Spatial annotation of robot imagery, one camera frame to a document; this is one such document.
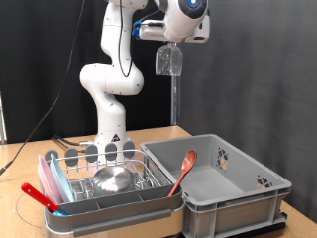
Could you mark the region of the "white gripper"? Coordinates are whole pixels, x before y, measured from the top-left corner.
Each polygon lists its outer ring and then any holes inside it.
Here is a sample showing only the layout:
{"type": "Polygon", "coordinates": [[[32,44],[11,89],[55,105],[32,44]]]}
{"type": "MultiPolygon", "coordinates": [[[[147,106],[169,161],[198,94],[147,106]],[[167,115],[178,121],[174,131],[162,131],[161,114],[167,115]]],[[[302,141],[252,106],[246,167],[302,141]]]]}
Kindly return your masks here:
{"type": "Polygon", "coordinates": [[[162,20],[145,20],[139,29],[138,37],[142,40],[174,42],[174,43],[205,43],[210,35],[210,18],[205,16],[203,21],[195,28],[194,32],[186,38],[168,39],[164,34],[162,20]]]}

